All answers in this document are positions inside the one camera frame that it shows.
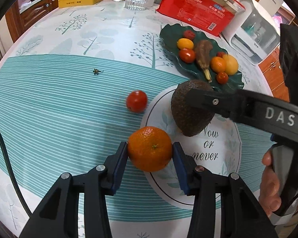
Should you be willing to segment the person's right hand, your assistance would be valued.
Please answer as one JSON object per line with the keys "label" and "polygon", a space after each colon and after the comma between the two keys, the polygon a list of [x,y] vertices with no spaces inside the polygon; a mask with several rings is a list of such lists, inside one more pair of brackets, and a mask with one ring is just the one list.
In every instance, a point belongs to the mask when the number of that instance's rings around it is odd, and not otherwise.
{"label": "person's right hand", "polygon": [[[258,200],[267,216],[270,217],[281,206],[281,198],[278,195],[280,182],[271,166],[272,156],[270,151],[264,154],[262,163],[265,165],[265,169],[262,174]],[[298,218],[298,206],[296,210],[293,218]]]}

